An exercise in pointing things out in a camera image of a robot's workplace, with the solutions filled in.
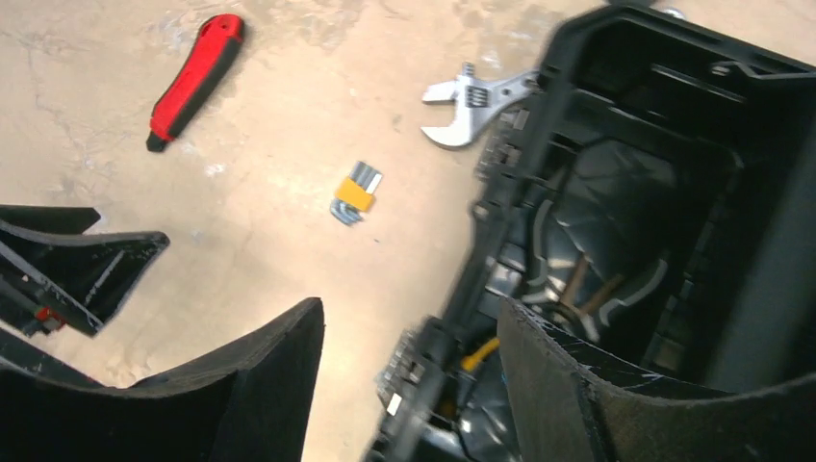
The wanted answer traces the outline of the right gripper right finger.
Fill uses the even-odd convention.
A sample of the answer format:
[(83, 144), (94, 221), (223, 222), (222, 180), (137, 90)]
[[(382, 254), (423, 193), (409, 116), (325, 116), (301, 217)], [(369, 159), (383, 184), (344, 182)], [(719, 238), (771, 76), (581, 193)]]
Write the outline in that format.
[(635, 366), (502, 303), (501, 365), (526, 461), (811, 461), (815, 377), (730, 394)]

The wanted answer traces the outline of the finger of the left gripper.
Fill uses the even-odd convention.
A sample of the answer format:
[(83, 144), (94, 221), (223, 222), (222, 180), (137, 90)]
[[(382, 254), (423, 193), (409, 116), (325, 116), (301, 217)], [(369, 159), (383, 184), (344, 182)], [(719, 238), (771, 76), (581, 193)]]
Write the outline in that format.
[(91, 234), (92, 207), (1, 208), (1, 319), (22, 334), (93, 337), (166, 250), (159, 231)]

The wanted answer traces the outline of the red handled cutter pliers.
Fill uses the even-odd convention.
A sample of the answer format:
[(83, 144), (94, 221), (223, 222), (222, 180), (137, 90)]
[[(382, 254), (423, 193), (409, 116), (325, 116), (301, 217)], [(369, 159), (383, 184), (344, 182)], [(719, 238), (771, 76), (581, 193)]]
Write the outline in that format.
[(184, 131), (237, 59), (245, 30), (244, 20), (232, 13), (202, 24), (184, 64), (153, 107), (148, 151), (164, 151)]

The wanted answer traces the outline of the yellow handled long pliers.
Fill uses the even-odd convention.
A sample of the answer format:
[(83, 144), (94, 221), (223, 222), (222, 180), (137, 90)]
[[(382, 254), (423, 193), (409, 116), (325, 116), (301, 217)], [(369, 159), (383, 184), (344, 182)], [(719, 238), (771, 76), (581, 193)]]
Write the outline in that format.
[(472, 352), (471, 354), (465, 356), (461, 362), (460, 367), (464, 372), (471, 373), (476, 371), (479, 366), (495, 351), (497, 351), (500, 345), (500, 340), (498, 337), (493, 337), (480, 346), (477, 350)]

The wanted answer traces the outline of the adjustable wrench red handle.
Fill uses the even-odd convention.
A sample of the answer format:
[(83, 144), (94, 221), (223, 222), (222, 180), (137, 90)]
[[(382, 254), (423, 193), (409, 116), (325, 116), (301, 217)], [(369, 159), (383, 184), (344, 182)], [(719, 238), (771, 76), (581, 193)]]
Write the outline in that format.
[(447, 126), (422, 126), (421, 131), (443, 148), (466, 147), (495, 117), (535, 91), (538, 75), (533, 69), (503, 80), (485, 81), (475, 77), (473, 64), (463, 63), (453, 80), (428, 86), (421, 100), (424, 104), (451, 103), (453, 120)]

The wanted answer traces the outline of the black tool box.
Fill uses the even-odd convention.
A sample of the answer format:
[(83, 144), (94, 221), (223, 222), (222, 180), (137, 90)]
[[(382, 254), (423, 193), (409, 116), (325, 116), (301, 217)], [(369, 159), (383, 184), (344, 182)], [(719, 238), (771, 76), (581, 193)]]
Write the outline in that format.
[(814, 66), (620, 5), (527, 80), (364, 459), (813, 460)]

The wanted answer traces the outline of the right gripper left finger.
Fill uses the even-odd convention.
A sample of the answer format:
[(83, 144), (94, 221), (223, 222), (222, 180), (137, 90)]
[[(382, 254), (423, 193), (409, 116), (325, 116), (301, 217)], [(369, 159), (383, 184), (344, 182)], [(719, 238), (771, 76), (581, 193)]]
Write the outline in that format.
[(5, 461), (297, 461), (324, 339), (309, 297), (171, 370), (106, 387), (1, 335)]

